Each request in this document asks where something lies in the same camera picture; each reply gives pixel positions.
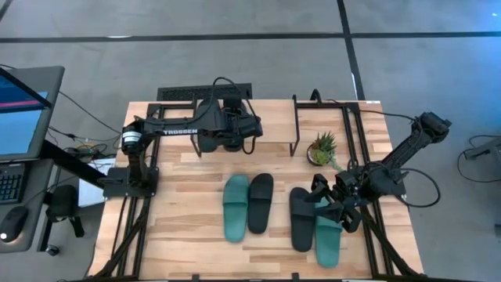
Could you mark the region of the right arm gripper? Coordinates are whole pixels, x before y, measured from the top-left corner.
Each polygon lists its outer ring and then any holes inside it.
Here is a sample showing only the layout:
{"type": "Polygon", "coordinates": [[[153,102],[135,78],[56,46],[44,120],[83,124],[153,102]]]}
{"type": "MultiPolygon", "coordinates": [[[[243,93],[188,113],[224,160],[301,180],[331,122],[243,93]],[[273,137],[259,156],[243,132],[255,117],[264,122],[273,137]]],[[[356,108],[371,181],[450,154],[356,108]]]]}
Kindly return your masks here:
{"type": "Polygon", "coordinates": [[[342,196],[339,193],[333,193],[334,203],[321,205],[319,202],[329,193],[328,180],[322,174],[315,174],[312,179],[311,192],[304,200],[318,203],[315,206],[315,215],[340,222],[348,233],[354,233],[362,219],[360,212],[356,210],[361,203],[361,198],[358,195],[342,196]]]}

